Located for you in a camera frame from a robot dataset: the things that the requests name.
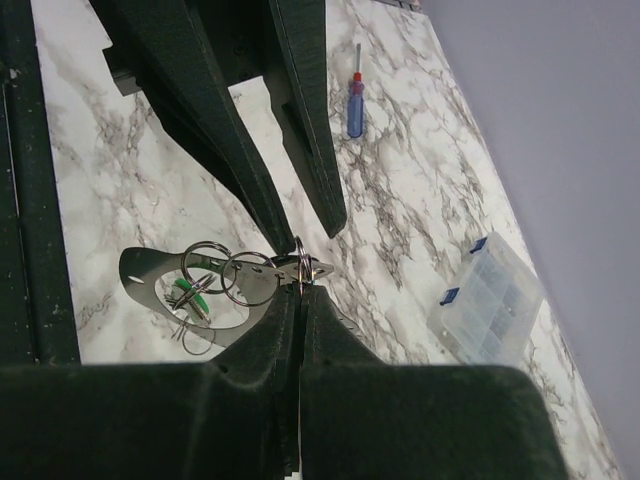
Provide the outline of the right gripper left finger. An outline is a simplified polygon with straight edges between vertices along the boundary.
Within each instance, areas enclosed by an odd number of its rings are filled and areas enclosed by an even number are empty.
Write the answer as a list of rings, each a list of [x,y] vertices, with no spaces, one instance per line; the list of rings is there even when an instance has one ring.
[[[299,466],[300,296],[201,363],[8,367],[5,479],[282,479]]]

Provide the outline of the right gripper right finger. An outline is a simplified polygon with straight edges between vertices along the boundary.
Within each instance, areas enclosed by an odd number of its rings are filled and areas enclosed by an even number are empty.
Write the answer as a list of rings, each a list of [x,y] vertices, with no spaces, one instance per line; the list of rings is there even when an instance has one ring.
[[[543,398],[506,366],[389,365],[312,286],[300,373],[306,479],[564,479]]]

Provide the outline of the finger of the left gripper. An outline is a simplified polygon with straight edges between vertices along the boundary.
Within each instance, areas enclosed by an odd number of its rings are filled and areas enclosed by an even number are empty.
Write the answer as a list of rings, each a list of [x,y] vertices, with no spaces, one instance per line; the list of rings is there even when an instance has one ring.
[[[231,98],[199,2],[91,5],[166,133],[240,201],[275,252],[292,252],[284,208]]]
[[[326,3],[268,5],[275,33],[272,72],[282,93],[272,110],[303,190],[333,238],[345,227],[347,212],[328,118]]]

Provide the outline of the small split keyring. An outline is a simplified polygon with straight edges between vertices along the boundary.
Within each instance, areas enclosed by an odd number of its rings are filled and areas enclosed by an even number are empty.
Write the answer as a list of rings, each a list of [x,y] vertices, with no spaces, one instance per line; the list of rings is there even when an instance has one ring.
[[[298,283],[300,290],[304,290],[305,285],[312,284],[314,282],[314,269],[312,265],[312,257],[307,253],[304,244],[299,236],[294,237],[294,243],[298,256]]]

